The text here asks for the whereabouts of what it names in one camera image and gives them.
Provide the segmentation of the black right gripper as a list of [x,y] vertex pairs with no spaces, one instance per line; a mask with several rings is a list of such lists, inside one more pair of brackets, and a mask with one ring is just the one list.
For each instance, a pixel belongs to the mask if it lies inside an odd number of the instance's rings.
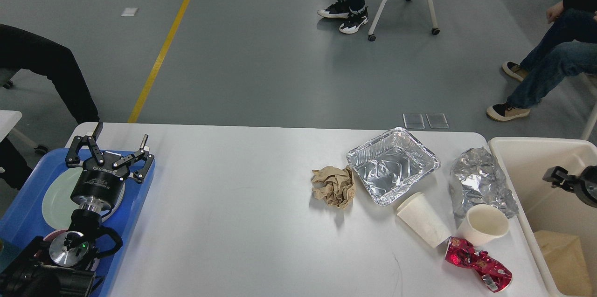
[[546,170],[543,180],[549,182],[552,188],[560,188],[576,197],[590,207],[597,207],[597,166],[588,166],[579,176],[569,174],[561,166]]

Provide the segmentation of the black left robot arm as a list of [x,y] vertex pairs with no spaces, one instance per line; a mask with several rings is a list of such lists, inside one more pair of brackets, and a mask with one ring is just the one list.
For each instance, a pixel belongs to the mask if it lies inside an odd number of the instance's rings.
[[143,207],[155,154],[101,150],[102,131],[47,153],[1,218],[3,297],[106,297]]

